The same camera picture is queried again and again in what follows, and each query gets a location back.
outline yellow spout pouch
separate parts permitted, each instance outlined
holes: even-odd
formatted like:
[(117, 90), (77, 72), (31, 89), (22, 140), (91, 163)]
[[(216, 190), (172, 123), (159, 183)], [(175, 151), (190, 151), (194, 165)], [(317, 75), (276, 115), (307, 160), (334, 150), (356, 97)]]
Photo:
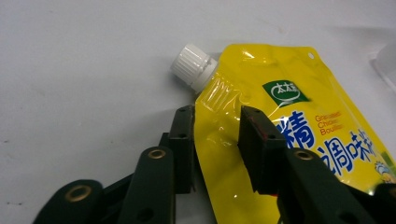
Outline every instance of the yellow spout pouch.
[(231, 45), (195, 105), (196, 150), (220, 224), (279, 220), (276, 197), (253, 192), (239, 154), (241, 105), (263, 111), (288, 147), (317, 153), (340, 181), (367, 193), (395, 182), (392, 158), (312, 48)]

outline black plastic bracket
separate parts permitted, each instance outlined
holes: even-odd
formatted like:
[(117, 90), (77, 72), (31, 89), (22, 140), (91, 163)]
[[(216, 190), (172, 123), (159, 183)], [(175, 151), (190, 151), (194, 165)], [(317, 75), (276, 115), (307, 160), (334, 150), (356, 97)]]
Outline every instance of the black plastic bracket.
[(140, 156), (118, 224), (175, 222), (174, 157), (167, 147), (151, 147)]
[(287, 148), (260, 110), (242, 106), (238, 147), (253, 190), (277, 194), (284, 224), (389, 223), (396, 212), (396, 185), (371, 196), (341, 183), (317, 154)]

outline white table surface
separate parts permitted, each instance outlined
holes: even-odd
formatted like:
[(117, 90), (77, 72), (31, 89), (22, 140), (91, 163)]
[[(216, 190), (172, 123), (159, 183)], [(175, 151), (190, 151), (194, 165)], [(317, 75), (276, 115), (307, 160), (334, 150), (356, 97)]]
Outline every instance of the white table surface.
[[(395, 0), (1, 0), (0, 223), (132, 173), (193, 104), (169, 69), (187, 43), (314, 47), (396, 158), (396, 94), (370, 65), (394, 40)], [(203, 193), (177, 196), (177, 223), (215, 223)]]

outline label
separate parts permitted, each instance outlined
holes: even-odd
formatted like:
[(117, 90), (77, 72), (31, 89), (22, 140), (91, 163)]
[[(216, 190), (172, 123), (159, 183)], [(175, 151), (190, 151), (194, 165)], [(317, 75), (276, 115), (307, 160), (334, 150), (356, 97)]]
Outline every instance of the label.
[(262, 87), (280, 107), (309, 101), (297, 86), (288, 80), (268, 82)]

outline white screw cap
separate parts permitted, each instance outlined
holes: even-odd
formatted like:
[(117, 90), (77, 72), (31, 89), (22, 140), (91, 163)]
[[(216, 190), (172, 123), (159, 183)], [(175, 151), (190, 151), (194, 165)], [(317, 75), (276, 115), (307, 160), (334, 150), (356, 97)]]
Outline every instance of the white screw cap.
[(192, 44), (186, 45), (172, 63), (173, 73), (195, 92), (204, 89), (218, 62)]

